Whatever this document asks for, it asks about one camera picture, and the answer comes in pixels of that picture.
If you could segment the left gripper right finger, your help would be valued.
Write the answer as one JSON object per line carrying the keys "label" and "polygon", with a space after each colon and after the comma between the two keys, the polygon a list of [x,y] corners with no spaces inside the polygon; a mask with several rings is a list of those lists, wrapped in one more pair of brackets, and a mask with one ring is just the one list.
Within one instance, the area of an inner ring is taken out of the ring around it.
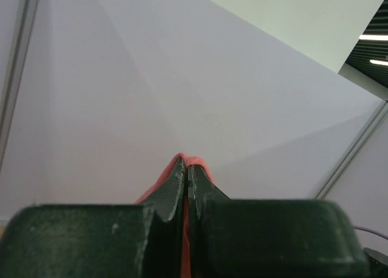
{"label": "left gripper right finger", "polygon": [[187,173],[191,274],[192,277],[204,277],[207,260],[203,230],[206,207],[210,203],[228,201],[230,198],[206,178],[201,168],[189,166]]}

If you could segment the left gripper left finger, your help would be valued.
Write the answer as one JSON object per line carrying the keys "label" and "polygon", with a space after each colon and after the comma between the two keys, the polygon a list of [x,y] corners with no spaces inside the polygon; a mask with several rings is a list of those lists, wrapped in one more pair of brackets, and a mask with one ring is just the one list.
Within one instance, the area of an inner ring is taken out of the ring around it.
{"label": "left gripper left finger", "polygon": [[136,207],[137,277],[179,277],[185,165],[176,160],[166,180]]}

